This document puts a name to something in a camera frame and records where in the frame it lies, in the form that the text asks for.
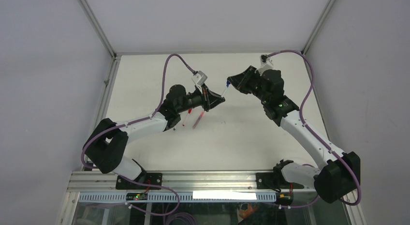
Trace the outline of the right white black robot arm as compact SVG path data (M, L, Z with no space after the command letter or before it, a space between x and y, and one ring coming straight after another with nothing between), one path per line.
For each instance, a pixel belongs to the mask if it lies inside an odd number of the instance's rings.
M334 203L356 190L360 202L361 160L353 151L347 153L316 133L304 119L300 108L284 93L284 80L279 70L256 69L250 66L244 72L227 78L236 90L256 96L267 117L288 132L311 156L317 167L282 161L274 168L273 184L284 189L298 183L315 189L327 203Z

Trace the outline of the white pen red tip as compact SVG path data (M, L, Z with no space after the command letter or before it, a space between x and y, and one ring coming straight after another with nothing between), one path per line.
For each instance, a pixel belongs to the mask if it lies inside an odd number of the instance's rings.
M188 120L188 118L189 118L191 112L192 112L192 108L190 108L190 109L188 110L188 112L187 112L187 114L186 114L186 116L185 116L185 118L184 118L184 120L183 120L183 123L182 123L182 126L183 126L183 127L186 125L186 122L187 122L187 120Z

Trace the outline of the white pen blue tip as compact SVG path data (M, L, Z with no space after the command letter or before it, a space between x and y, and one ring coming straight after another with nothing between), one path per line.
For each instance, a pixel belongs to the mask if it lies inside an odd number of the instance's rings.
M223 91L223 93L222 93L221 97L224 97L224 96L225 96L225 94L226 94L227 90L228 90L228 87L226 87L226 88L225 88L225 90Z

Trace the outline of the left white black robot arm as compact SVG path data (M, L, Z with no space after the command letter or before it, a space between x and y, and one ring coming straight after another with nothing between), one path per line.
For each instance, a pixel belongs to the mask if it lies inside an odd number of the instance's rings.
M206 85L186 92L182 85L173 85L154 115L129 122L114 122L109 118L100 121L83 147L83 153L103 174L113 172L123 178L133 189L146 182L146 171L124 152L128 144L142 137L165 132L181 120L181 113L201 107L209 111L225 102L225 98L212 92Z

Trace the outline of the pink purple pen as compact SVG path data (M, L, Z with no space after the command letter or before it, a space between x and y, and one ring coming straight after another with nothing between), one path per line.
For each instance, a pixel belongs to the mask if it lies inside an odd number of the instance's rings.
M202 117L204 116L204 111L200 113L200 115L198 116L198 118L196 119L194 125L192 126L192 129L195 129L197 127L197 125L199 124L200 120L202 119Z

